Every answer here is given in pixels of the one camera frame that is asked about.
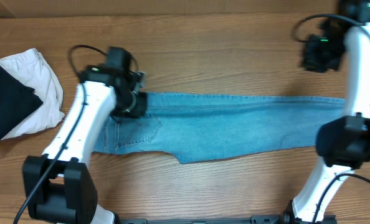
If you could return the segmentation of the light blue denim jeans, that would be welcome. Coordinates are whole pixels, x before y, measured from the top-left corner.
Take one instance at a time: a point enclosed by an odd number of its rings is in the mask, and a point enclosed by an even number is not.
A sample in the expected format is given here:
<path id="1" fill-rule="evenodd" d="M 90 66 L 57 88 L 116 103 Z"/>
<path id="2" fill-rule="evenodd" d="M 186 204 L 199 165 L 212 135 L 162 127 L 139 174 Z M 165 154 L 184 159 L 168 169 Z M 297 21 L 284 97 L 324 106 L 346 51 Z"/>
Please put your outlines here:
<path id="1" fill-rule="evenodd" d="M 318 96 L 149 93 L 140 118 L 107 118 L 95 152 L 165 152 L 180 163 L 315 145 L 344 100 Z"/>

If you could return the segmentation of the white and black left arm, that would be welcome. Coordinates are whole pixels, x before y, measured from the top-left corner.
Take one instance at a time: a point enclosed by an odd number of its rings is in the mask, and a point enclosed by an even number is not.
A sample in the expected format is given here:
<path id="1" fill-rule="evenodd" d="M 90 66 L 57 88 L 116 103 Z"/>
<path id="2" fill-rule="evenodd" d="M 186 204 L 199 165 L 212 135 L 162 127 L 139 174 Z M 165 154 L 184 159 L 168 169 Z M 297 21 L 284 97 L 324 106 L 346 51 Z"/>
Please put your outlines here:
<path id="1" fill-rule="evenodd" d="M 28 156 L 22 166 L 26 199 L 14 218 L 24 211 L 48 223 L 119 223 L 115 212 L 98 203 L 88 167 L 93 148 L 108 117 L 145 115 L 145 73 L 131 70 L 136 62 L 129 51 L 110 47 L 105 61 L 80 72 L 69 113 L 41 156 Z"/>

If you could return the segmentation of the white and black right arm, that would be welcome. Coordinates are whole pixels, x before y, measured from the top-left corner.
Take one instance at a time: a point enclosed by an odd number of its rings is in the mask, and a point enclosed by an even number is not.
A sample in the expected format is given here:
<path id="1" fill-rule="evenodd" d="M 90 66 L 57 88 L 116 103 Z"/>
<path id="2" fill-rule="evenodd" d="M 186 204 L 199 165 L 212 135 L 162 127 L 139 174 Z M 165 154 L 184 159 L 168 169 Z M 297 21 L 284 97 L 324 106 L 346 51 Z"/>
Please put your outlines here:
<path id="1" fill-rule="evenodd" d="M 316 136 L 317 163 L 282 215 L 254 215 L 252 223 L 335 223 L 325 210 L 348 177 L 370 162 L 370 1 L 339 1 L 322 14 L 320 35 L 303 39 L 302 67 L 338 70 L 348 55 L 348 89 L 342 117 L 322 125 Z"/>

